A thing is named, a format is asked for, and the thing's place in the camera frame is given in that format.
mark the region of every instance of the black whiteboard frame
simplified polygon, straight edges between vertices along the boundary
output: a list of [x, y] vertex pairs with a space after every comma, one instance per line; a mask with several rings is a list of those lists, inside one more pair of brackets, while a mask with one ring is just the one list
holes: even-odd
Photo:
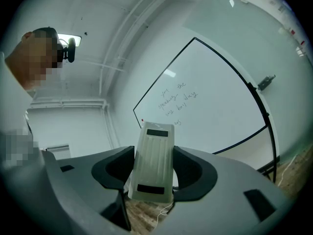
[[272, 144], [272, 150], [273, 150], [273, 161], [270, 162], [270, 164], [273, 163], [273, 182], [275, 183], [276, 181], [276, 171], [277, 171], [277, 158], [276, 158], [276, 145], [275, 145], [275, 139], [274, 139], [274, 133], [273, 133], [273, 128], [272, 128], [272, 125], [270, 123], [270, 120], [269, 120], [269, 113], [266, 111], [265, 107], [264, 107], [264, 104], [263, 102], [261, 101], [259, 95], [257, 94], [256, 90], [257, 88], [255, 88], [251, 83], [247, 83], [247, 81], [245, 81], [245, 79], [242, 77], [242, 75], [237, 71], [237, 69], [226, 59], [224, 58], [220, 53], [218, 53], [215, 49], [213, 49], [211, 46], [207, 45], [205, 42], [201, 41], [200, 39], [194, 37], [177, 55], [176, 57], [169, 63], [169, 65], [164, 69], [164, 71], [157, 77], [157, 79], [153, 82], [153, 84], [149, 87], [149, 89], [146, 91], [146, 93], [142, 96], [142, 98], [140, 99], [140, 101], [136, 104], [136, 106], [134, 107], [133, 109], [133, 112], [134, 112], [134, 115], [137, 119], [137, 122], [139, 124], [139, 127], [141, 128], [140, 126], [140, 122], [137, 118], [137, 115], [135, 113], [135, 109], [136, 107], [139, 105], [139, 103], [142, 101], [142, 99], [145, 97], [145, 95], [148, 93], [148, 91], [152, 88], [152, 86], [158, 81], [158, 79], [163, 75], [163, 73], [170, 67], [170, 65], [178, 58], [178, 56], [193, 42], [193, 41], [198, 41], [200, 42], [201, 44], [205, 45], [206, 47], [208, 47], [210, 50], [212, 50], [215, 54], [217, 54], [220, 58], [222, 58], [235, 72], [236, 74], [241, 78], [241, 80], [243, 81], [243, 83], [247, 86], [247, 88], [249, 89], [250, 93], [252, 94], [254, 100], [256, 101], [259, 109], [260, 109], [260, 112], [262, 114], [262, 117], [263, 117], [263, 120], [264, 120], [264, 123], [265, 123], [265, 126], [262, 127], [260, 130], [258, 130], [257, 132], [255, 132], [254, 134], [252, 134], [251, 136], [247, 137], [246, 139], [228, 147], [228, 148], [225, 148], [223, 150], [220, 150], [220, 151], [217, 151], [217, 152], [214, 152], [213, 154], [219, 154], [221, 152], [224, 152], [224, 151], [227, 151], [231, 148], [234, 148], [246, 141], [248, 141], [249, 139], [253, 138], [254, 136], [258, 135], [260, 132], [262, 132], [263, 130], [265, 130], [266, 128], [268, 128], [268, 131], [269, 131], [269, 136], [270, 136], [270, 140], [271, 140], [271, 144]]

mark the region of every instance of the ceiling pipe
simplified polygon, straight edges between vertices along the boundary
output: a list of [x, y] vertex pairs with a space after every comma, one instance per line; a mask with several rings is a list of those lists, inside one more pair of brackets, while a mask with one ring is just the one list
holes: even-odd
[[65, 108], [65, 107], [77, 107], [77, 108], [101, 108], [107, 104], [104, 99], [54, 99], [46, 101], [37, 101], [30, 104], [29, 109], [44, 109], [44, 108]]
[[117, 132], [116, 132], [116, 129], [115, 129], [115, 126], [113, 124], [112, 117], [111, 117], [110, 104], [107, 104], [106, 110], [107, 110], [107, 115], [108, 115], [108, 119], [109, 119], [109, 124], [110, 124], [112, 131], [113, 131], [113, 135], [115, 137], [116, 148], [119, 148], [119, 147], [121, 147], [121, 145], [120, 145], [119, 138], [118, 138], [118, 135], [117, 135]]
[[[105, 55], [105, 58], [103, 60], [103, 64], [105, 65], [107, 60], [108, 60], [108, 57], [109, 57], [109, 54], [111, 52], [111, 49], [113, 47], [113, 45], [115, 44], [115, 41], [117, 39], [117, 36], [120, 34], [122, 28], [125, 26], [126, 22], [128, 21], [128, 19], [133, 15], [133, 13], [135, 12], [135, 10], [139, 7], [139, 5], [143, 2], [144, 0], [140, 0], [133, 8], [132, 10], [130, 11], [130, 13], [126, 16], [126, 18], [124, 19], [124, 21], [122, 22], [122, 24], [119, 26], [119, 28], [117, 29], [115, 35], [113, 36], [113, 39], [112, 41], [110, 42], [110, 45], [109, 45], [109, 48], [108, 48], [108, 51]], [[102, 76], [103, 76], [103, 67], [101, 68], [101, 71], [100, 71], [100, 81], [99, 81], [99, 96], [101, 96], [101, 92], [102, 92]]]
[[108, 127], [108, 121], [107, 121], [107, 117], [106, 117], [106, 114], [105, 114], [105, 112], [106, 112], [105, 108], [107, 108], [107, 106], [108, 106], [107, 104], [103, 103], [100, 111], [101, 111], [102, 118], [103, 118], [103, 121], [104, 121], [104, 126], [105, 126], [105, 129], [106, 129], [107, 138], [108, 138], [110, 147], [111, 147], [111, 149], [115, 149], [116, 147], [114, 146], [114, 144], [112, 142], [111, 133], [110, 133], [110, 130], [109, 130], [109, 127]]
[[90, 61], [85, 61], [85, 60], [80, 60], [80, 59], [75, 59], [75, 61], [79, 61], [79, 62], [82, 62], [82, 63], [86, 63], [86, 64], [91, 64], [91, 65], [97, 65], [97, 66], [102, 66], [102, 67], [106, 67], [106, 68], [109, 68], [109, 69], [112, 69], [112, 70], [117, 70], [117, 71], [122, 71], [122, 72], [125, 72], [124, 70], [122, 69], [119, 69], [119, 68], [115, 68], [113, 66], [110, 66], [110, 65], [104, 65], [104, 64], [99, 64], [99, 63], [95, 63], [95, 62], [90, 62]]
[[[153, 0], [149, 6], [140, 14], [140, 16], [137, 18], [137, 20], [133, 23], [133, 25], [130, 27], [126, 35], [124, 36], [120, 46], [117, 49], [117, 52], [115, 55], [117, 57], [124, 56], [124, 53], [129, 46], [130, 42], [132, 41], [133, 37], [136, 35], [140, 27], [143, 25], [143, 22], [157, 9], [161, 4], [163, 4], [166, 0]], [[114, 58], [113, 66], [118, 66], [119, 61]], [[107, 95], [109, 88], [111, 86], [112, 80], [114, 78], [115, 71], [109, 71], [106, 78], [105, 83], [105, 89], [104, 92]]]

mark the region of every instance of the wooden floor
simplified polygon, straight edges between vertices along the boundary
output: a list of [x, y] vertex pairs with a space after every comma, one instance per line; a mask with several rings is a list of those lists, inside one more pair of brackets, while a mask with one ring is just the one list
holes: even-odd
[[311, 174], [313, 168], [313, 146], [299, 153], [292, 163], [291, 161], [292, 159], [277, 167], [276, 185], [290, 199], [295, 199]]
[[[292, 159], [278, 165], [276, 185], [280, 183], [279, 187], [284, 191], [286, 196], [295, 199], [305, 185], [313, 168], [313, 146], [298, 154], [291, 163]], [[147, 235], [156, 227], [157, 216], [160, 211], [171, 203], [141, 202], [125, 196], [125, 204], [132, 226], [131, 233], [134, 235]], [[166, 216], [160, 215], [158, 219], [159, 223], [165, 218]]]

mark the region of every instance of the white wall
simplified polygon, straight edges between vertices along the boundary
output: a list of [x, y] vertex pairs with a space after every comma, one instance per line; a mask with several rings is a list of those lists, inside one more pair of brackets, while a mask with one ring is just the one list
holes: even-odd
[[28, 118], [40, 148], [69, 144], [72, 158], [111, 150], [99, 108], [28, 109]]
[[[140, 129], [133, 108], [179, 51], [193, 37], [198, 37], [222, 53], [226, 59], [239, 61], [257, 82], [266, 75], [276, 74], [277, 77], [264, 91], [264, 96], [276, 125], [280, 154], [294, 149], [313, 125], [313, 70], [307, 58], [301, 59], [296, 54], [296, 40], [287, 34], [283, 34], [281, 38], [278, 35], [265, 45], [267, 48], [261, 49], [258, 49], [258, 42], [248, 41], [249, 34], [255, 32], [247, 32], [248, 44], [242, 41], [229, 43], [225, 39], [212, 41], [203, 34], [183, 27], [194, 6], [190, 3], [170, 5], [149, 26], [128, 57], [132, 61], [129, 67], [126, 67], [129, 72], [118, 78], [112, 94], [112, 117], [121, 146], [137, 145]], [[206, 21], [218, 19], [210, 18], [209, 14], [203, 15], [202, 18]], [[237, 29], [232, 28], [232, 22], [218, 24], [217, 27], [206, 30], [210, 32], [209, 36], [219, 33], [218, 36], [223, 37], [227, 30], [229, 34], [236, 35]], [[276, 41], [278, 45], [286, 45], [285, 53], [279, 52]], [[251, 53], [254, 53], [252, 56], [255, 60], [249, 59]]]
[[305, 31], [303, 30], [300, 22], [298, 21], [295, 14], [290, 10], [289, 6], [284, 0], [246, 0], [259, 8], [263, 9], [271, 16], [273, 16], [278, 22], [280, 22], [285, 29], [288, 31], [293, 30], [295, 34], [293, 37], [298, 43], [305, 41], [304, 50], [306, 51], [308, 58], [313, 64], [313, 50], [312, 44]]

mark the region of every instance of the white ceiling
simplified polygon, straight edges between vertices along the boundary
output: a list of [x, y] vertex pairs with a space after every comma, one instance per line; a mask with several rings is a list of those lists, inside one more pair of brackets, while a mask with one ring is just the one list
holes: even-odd
[[40, 27], [50, 26], [58, 33], [79, 35], [82, 41], [76, 48], [75, 61], [64, 62], [60, 75], [50, 77], [37, 89], [36, 97], [94, 97], [100, 93], [105, 97], [115, 72], [86, 62], [123, 69], [132, 46], [173, 1], [25, 0], [8, 30], [7, 43], [1, 48], [8, 55], [25, 32]]

